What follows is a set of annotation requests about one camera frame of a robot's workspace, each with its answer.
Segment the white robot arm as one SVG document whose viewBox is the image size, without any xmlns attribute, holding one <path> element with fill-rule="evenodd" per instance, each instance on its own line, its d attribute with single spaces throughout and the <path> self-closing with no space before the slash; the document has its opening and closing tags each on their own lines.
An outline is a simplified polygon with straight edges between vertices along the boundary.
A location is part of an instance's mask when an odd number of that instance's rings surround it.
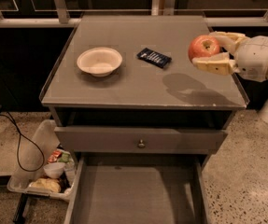
<svg viewBox="0 0 268 224">
<path fill-rule="evenodd" d="M 199 35 L 190 42 L 188 55 L 194 67 L 208 73 L 268 80 L 268 36 L 227 32 Z"/>
</svg>

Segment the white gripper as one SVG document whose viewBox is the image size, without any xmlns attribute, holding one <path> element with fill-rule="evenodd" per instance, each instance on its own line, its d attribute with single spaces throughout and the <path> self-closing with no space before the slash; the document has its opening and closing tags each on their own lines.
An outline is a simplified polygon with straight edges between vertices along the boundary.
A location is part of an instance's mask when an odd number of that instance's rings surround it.
<svg viewBox="0 0 268 224">
<path fill-rule="evenodd" d="M 258 82 L 268 80 L 268 36 L 248 39 L 245 34 L 231 32 L 212 32 L 210 35 L 227 52 L 193 58 L 192 64 L 197 69 L 221 76 L 239 73 L 243 79 Z"/>
</svg>

